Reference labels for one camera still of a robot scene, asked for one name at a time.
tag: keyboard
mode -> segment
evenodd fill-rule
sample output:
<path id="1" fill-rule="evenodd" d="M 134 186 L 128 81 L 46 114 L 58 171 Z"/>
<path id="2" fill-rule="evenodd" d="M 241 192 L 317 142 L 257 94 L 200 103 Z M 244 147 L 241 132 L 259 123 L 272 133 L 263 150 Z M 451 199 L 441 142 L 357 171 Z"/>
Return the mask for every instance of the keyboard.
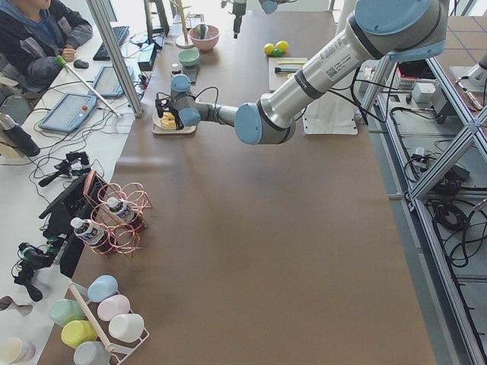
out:
<path id="1" fill-rule="evenodd" d="M 129 27 L 127 26 L 120 26 L 120 27 L 112 27 L 113 32 L 115 33 L 116 41 L 118 42 L 119 46 L 122 45 L 125 38 L 129 35 Z M 93 56 L 94 61 L 109 61 L 110 55 L 108 54 L 108 49 L 105 47 L 103 43 L 101 43 L 100 48 Z"/>

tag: yellow cup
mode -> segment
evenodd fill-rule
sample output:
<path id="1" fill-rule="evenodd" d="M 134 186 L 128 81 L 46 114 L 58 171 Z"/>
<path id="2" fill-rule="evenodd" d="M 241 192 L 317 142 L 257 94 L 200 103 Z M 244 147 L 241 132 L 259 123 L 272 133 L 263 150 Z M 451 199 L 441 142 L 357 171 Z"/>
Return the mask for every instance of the yellow cup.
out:
<path id="1" fill-rule="evenodd" d="M 61 341 L 76 349 L 86 341 L 95 341 L 98 335 L 89 321 L 75 320 L 64 326 Z"/>

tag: white label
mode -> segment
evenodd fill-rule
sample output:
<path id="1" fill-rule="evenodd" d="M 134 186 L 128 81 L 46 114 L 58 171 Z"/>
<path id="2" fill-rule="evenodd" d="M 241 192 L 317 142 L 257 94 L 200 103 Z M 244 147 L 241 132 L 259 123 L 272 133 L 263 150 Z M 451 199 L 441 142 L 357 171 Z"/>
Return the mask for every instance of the white label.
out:
<path id="1" fill-rule="evenodd" d="M 90 246 L 96 246 L 98 242 L 103 238 L 105 232 L 103 228 L 98 225 L 90 224 L 89 228 L 77 235 L 81 240 L 85 241 Z"/>
<path id="2" fill-rule="evenodd" d="M 320 57 L 323 60 L 322 67 L 325 75 L 334 82 L 347 75 L 358 63 L 342 39 L 337 39 L 326 45 Z"/>

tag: pastel cup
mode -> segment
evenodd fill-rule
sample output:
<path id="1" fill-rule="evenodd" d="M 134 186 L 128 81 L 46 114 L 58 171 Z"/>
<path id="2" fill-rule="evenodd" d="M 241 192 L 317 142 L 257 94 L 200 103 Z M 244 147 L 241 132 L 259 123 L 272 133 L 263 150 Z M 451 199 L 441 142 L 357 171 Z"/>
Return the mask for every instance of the pastel cup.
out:
<path id="1" fill-rule="evenodd" d="M 98 335 L 89 321 L 71 321 L 64 326 L 61 332 L 61 341 L 74 349 L 83 342 L 96 340 L 97 337 Z"/>
<path id="2" fill-rule="evenodd" d="M 136 313 L 118 314 L 110 321 L 108 332 L 120 341 L 134 342 L 144 332 L 144 319 Z"/>
<path id="3" fill-rule="evenodd" d="M 106 298 L 98 305 L 98 318 L 102 321 L 110 321 L 114 316 L 127 314 L 130 312 L 129 298 L 125 295 L 117 294 Z"/>
<path id="4" fill-rule="evenodd" d="M 99 341 L 86 341 L 80 344 L 74 355 L 76 365 L 108 365 L 110 352 Z"/>
<path id="5" fill-rule="evenodd" d="M 9 338 L 0 347 L 0 363 L 25 363 L 36 353 L 36 348 L 29 341 L 19 337 Z"/>
<path id="6" fill-rule="evenodd" d="M 54 323 L 64 327 L 71 321 L 84 319 L 84 313 L 76 300 L 60 299 L 51 306 L 49 317 Z"/>
<path id="7" fill-rule="evenodd" d="M 111 275 L 101 275 L 88 288 L 88 298 L 94 303 L 103 302 L 117 293 L 119 284 Z"/>

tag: gray cup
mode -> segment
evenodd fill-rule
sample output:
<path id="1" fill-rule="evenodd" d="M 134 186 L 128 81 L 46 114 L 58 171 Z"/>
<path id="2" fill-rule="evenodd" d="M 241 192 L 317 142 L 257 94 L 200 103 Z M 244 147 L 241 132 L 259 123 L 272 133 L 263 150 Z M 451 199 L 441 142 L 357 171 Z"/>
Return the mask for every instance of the gray cup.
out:
<path id="1" fill-rule="evenodd" d="M 76 365 L 108 365 L 110 356 L 101 342 L 86 341 L 76 348 L 74 360 Z"/>

